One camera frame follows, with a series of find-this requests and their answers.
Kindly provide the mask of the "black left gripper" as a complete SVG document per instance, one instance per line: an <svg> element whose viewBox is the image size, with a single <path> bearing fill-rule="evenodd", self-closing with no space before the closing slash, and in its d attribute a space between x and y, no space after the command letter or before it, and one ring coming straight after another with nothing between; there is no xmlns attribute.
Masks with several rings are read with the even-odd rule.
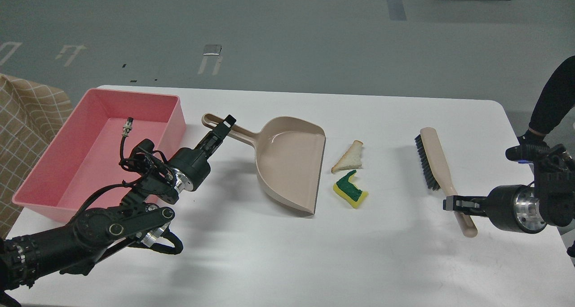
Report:
<svg viewBox="0 0 575 307"><path fill-rule="evenodd" d="M168 165L175 173L175 189L178 192L196 191L199 188L210 173L208 159L223 143L236 121L232 115L220 119L195 149L180 148L168 160Z"/></svg>

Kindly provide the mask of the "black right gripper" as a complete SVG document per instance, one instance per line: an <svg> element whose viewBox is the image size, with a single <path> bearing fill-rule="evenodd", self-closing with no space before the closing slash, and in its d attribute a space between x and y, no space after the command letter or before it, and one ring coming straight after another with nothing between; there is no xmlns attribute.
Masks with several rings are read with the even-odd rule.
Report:
<svg viewBox="0 0 575 307"><path fill-rule="evenodd" d="M548 225L540 215L540 201L534 195L534 188L526 185L499 186L491 190L487 197L446 196L443 209L489 218L502 231L528 235L540 233Z"/></svg>

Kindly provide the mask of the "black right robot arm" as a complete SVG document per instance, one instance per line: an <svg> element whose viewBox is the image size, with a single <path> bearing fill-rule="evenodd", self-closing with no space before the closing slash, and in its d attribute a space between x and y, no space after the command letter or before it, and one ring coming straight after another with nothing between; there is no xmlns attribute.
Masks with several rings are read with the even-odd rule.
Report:
<svg viewBox="0 0 575 307"><path fill-rule="evenodd" d="M562 144L524 144L505 152L509 161L533 166L528 185L504 185L487 196L450 195L443 209L464 217L486 217L502 231L534 235L547 226L566 227L574 219L574 159Z"/></svg>

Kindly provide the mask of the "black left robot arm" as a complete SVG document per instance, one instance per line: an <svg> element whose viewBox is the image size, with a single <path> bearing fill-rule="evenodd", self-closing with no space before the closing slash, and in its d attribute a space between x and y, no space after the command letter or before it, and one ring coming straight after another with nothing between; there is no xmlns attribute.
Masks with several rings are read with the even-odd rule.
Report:
<svg viewBox="0 0 575 307"><path fill-rule="evenodd" d="M236 123L228 115L217 122L198 145L180 148L170 159L144 139L124 156L124 144L133 119L123 127L119 165L139 174L132 182L103 187L90 195L62 227L1 241L1 305L18 307L7 294L20 286L32 287L43 276L82 274L124 248L150 249L161 254L180 254L183 244L170 223L170 207L182 191L195 191L210 173L209 158ZM147 202L155 195L170 206Z"/></svg>

